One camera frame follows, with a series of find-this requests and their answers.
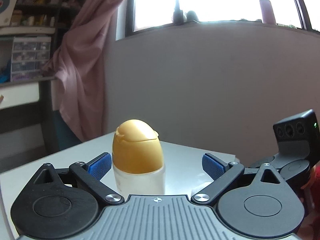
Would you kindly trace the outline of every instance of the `white poster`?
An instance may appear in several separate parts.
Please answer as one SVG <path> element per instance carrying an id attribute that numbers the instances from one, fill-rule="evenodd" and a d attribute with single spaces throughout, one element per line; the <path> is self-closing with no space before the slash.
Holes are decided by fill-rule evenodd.
<path id="1" fill-rule="evenodd" d="M 9 26 L 17 0 L 0 0 L 0 26 Z"/>

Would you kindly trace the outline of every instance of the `camera lens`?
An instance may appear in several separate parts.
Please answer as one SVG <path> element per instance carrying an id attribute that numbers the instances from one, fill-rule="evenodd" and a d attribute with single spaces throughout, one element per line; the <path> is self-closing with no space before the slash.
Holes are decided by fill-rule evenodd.
<path id="1" fill-rule="evenodd" d="M 299 133 L 299 134 L 303 134 L 304 133 L 304 127 L 303 127 L 303 125 L 302 125 L 302 123 L 297 123 L 297 132 Z"/>
<path id="2" fill-rule="evenodd" d="M 282 130 L 281 130 L 280 127 L 278 127 L 278 129 L 277 129 L 277 135 L 278 135 L 279 137 L 282 137 L 282 136 L 283 136 L 283 132 L 282 132 Z"/>
<path id="3" fill-rule="evenodd" d="M 285 125 L 284 131 L 288 137 L 293 137 L 294 131 L 293 127 L 290 124 Z"/>

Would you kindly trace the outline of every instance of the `curtain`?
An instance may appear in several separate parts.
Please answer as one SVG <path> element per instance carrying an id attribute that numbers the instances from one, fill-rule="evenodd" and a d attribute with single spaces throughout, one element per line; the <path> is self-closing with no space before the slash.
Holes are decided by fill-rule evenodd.
<path id="1" fill-rule="evenodd" d="M 86 0 L 61 46 L 45 66 L 59 80 L 60 114 L 82 142 L 102 135 L 102 52 L 111 17 L 122 1 Z"/>

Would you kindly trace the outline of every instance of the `triangular cutout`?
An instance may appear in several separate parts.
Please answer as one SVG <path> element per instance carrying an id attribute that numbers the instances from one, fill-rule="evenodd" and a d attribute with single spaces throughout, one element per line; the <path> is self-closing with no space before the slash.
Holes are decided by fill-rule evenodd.
<path id="1" fill-rule="evenodd" d="M 53 179 L 51 178 L 51 174 L 49 170 L 43 170 L 39 174 L 38 178 L 36 178 L 34 184 L 44 184 L 44 183 L 50 183 L 53 182 Z"/>
<path id="2" fill-rule="evenodd" d="M 272 170 L 264 170 L 264 173 L 263 173 L 263 175 L 261 177 L 261 182 L 280 184 L 279 180 L 274 175 Z"/>

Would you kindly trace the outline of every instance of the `pink bottle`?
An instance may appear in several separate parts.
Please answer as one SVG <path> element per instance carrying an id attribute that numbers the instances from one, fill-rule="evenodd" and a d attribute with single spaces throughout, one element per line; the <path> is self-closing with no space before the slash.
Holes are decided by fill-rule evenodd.
<path id="1" fill-rule="evenodd" d="M 260 8 L 262 14 L 262 22 L 276 25 L 275 14 L 270 0 L 260 0 Z"/>

